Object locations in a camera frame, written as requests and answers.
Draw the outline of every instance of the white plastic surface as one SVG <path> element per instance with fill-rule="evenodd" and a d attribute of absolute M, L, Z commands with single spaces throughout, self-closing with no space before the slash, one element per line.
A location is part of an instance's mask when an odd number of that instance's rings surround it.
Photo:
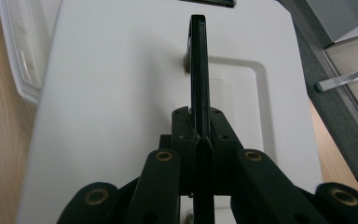
<path fill-rule="evenodd" d="M 298 186 L 322 182 L 296 34 L 275 1 L 62 1 L 38 107 L 18 223 L 54 223 L 75 193 L 137 177 L 171 113 L 190 105 L 189 19 L 207 21 L 212 106 L 244 147 Z M 227 201 L 220 202 L 228 206 Z M 191 209 L 183 202 L 182 215 Z"/>
<path fill-rule="evenodd" d="M 16 88 L 37 105 L 61 0 L 0 0 L 0 16 Z"/>

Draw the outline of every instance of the clear plastic container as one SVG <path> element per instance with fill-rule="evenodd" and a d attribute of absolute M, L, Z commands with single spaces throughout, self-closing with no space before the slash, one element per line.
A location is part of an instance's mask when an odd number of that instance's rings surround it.
<path fill-rule="evenodd" d="M 61 0 L 0 0 L 11 72 L 19 95 L 37 105 Z"/>

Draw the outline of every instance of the white tray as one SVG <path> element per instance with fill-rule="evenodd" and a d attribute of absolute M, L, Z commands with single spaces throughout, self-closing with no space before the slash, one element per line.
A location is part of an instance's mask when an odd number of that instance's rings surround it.
<path fill-rule="evenodd" d="M 298 186 L 322 182 L 289 13 L 149 0 L 67 0 L 57 19 L 23 185 L 19 223 L 56 222 L 82 187 L 137 177 L 171 113 L 190 104 L 189 19 L 207 21 L 212 106 L 245 147 L 264 150 Z M 216 206 L 227 206 L 217 200 Z M 183 214 L 190 209 L 183 201 Z"/>

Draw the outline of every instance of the wooden floor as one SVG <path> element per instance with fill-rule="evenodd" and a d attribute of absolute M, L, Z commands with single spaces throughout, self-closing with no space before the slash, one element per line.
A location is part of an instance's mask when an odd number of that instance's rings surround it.
<path fill-rule="evenodd" d="M 310 104 L 324 181 L 358 189 L 348 165 Z M 0 22 L 0 223 L 14 223 L 25 175 L 36 109 L 18 95 Z"/>

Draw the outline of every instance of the black plastic part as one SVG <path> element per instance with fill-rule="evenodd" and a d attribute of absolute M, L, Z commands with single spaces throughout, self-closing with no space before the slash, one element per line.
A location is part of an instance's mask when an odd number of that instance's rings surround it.
<path fill-rule="evenodd" d="M 202 3 L 207 5 L 214 5 L 220 7 L 235 7 L 234 0 L 182 0 L 186 2 Z"/>
<path fill-rule="evenodd" d="M 66 205 L 57 223 L 108 223 L 108 216 L 116 203 L 115 186 L 100 182 L 87 185 Z"/>
<path fill-rule="evenodd" d="M 161 148 L 147 157 L 124 223 L 179 223 L 180 156 Z"/>
<path fill-rule="evenodd" d="M 162 134 L 159 136 L 158 148 L 171 148 L 172 136 L 170 134 Z"/>
<path fill-rule="evenodd" d="M 206 21 L 192 15 L 187 58 L 191 74 L 191 118 L 197 136 L 193 187 L 194 223 L 214 223 L 213 147 L 211 137 Z"/>
<path fill-rule="evenodd" d="M 358 191 L 338 183 L 316 189 L 317 208 L 330 223 L 358 223 Z"/>
<path fill-rule="evenodd" d="M 246 220 L 242 211 L 248 213 L 248 207 L 241 207 L 241 201 L 250 202 L 259 223 L 328 223 L 266 154 L 241 149 L 237 162 L 238 192 L 246 194 L 246 198 L 240 193 L 232 197 L 237 205 L 234 214 L 237 223 Z"/>
<path fill-rule="evenodd" d="M 124 223 L 128 209 L 130 207 L 133 192 L 135 192 L 139 178 L 132 180 L 126 186 L 118 190 L 117 203 L 109 214 L 109 224 Z"/>
<path fill-rule="evenodd" d="M 180 194 L 191 195 L 194 174 L 194 132 L 188 107 L 181 107 L 172 112 L 172 149 L 181 157 Z"/>
<path fill-rule="evenodd" d="M 214 194 L 231 195 L 234 188 L 233 163 L 241 142 L 224 113 L 211 108 Z"/>
<path fill-rule="evenodd" d="M 192 15 L 188 31 L 191 73 L 191 118 L 193 128 L 201 139 L 211 135 L 208 50 L 206 21 L 202 15 Z"/>

